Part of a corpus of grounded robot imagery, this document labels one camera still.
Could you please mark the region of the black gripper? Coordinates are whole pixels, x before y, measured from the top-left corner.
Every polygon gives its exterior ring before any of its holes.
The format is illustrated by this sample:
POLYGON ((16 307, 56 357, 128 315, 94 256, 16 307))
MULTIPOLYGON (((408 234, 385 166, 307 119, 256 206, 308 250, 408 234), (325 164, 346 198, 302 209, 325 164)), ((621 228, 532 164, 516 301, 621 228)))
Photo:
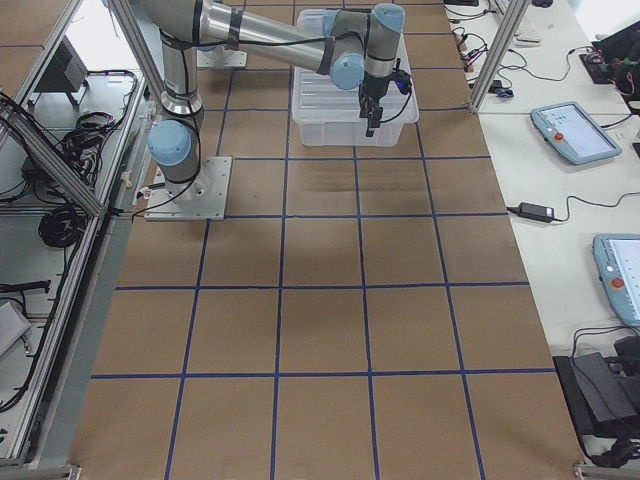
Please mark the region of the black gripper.
POLYGON ((367 138, 373 137, 375 130, 380 127, 383 111, 380 101, 388 92, 389 80, 389 75, 378 77, 365 72, 359 86, 360 114, 365 115, 367 120, 365 131, 367 138))

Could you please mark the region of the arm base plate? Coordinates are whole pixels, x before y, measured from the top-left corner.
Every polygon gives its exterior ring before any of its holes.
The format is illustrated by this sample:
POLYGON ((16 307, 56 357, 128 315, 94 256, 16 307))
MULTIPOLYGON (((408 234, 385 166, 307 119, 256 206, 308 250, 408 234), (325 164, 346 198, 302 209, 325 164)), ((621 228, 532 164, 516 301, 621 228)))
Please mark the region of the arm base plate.
POLYGON ((233 70, 246 67, 248 55, 223 46, 197 52, 197 68, 200 70, 233 70))
POLYGON ((229 182, 232 170, 231 157, 207 157, 201 162, 199 176, 182 193, 186 185, 166 183, 164 174, 156 168, 156 182, 164 186, 149 194, 146 220, 197 221, 225 218, 229 182))

